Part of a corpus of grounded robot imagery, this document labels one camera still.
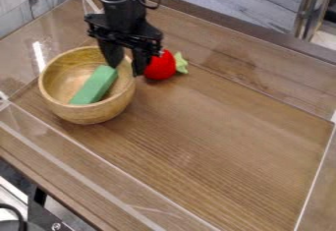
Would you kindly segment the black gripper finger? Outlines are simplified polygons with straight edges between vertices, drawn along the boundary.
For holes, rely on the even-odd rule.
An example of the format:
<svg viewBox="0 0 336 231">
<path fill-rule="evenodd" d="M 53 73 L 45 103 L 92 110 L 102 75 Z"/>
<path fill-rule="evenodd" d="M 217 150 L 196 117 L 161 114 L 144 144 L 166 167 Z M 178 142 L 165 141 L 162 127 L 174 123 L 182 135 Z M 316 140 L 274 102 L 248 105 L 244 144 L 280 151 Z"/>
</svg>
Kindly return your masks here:
<svg viewBox="0 0 336 231">
<path fill-rule="evenodd" d="M 122 45 L 116 40 L 98 39 L 98 47 L 112 68 L 117 68 L 125 58 Z"/>
<path fill-rule="evenodd" d="M 146 49 L 134 48 L 132 51 L 132 74 L 137 77 L 141 76 L 146 65 L 149 64 L 150 54 Z"/>
</svg>

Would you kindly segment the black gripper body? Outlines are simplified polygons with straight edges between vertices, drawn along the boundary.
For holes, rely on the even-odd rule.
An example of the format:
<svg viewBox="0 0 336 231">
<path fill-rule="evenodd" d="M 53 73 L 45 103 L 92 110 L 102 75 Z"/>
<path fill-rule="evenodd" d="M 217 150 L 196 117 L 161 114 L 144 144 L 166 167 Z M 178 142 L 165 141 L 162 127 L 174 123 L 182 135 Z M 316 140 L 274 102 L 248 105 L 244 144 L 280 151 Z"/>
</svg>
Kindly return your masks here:
<svg viewBox="0 0 336 231">
<path fill-rule="evenodd" d="M 101 0 L 104 12 L 84 16 L 88 34 L 97 39 L 105 55 L 113 48 L 128 48 L 141 57 L 161 53 L 162 32 L 146 21 L 141 0 Z"/>
</svg>

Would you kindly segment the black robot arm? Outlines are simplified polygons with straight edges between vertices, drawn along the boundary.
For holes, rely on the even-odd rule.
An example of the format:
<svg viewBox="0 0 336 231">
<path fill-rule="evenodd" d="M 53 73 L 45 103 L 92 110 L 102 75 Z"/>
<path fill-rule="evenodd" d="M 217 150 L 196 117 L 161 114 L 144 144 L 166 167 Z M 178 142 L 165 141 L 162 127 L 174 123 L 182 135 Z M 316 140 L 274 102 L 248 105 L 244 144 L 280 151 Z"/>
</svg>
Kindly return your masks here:
<svg viewBox="0 0 336 231">
<path fill-rule="evenodd" d="M 104 13 L 86 14 L 88 35 L 97 40 L 108 65 L 117 68 L 125 49 L 132 54 L 132 74 L 141 76 L 150 57 L 161 55 L 162 32 L 146 20 L 146 10 L 160 6 L 145 4 L 145 0 L 100 0 Z"/>
</svg>

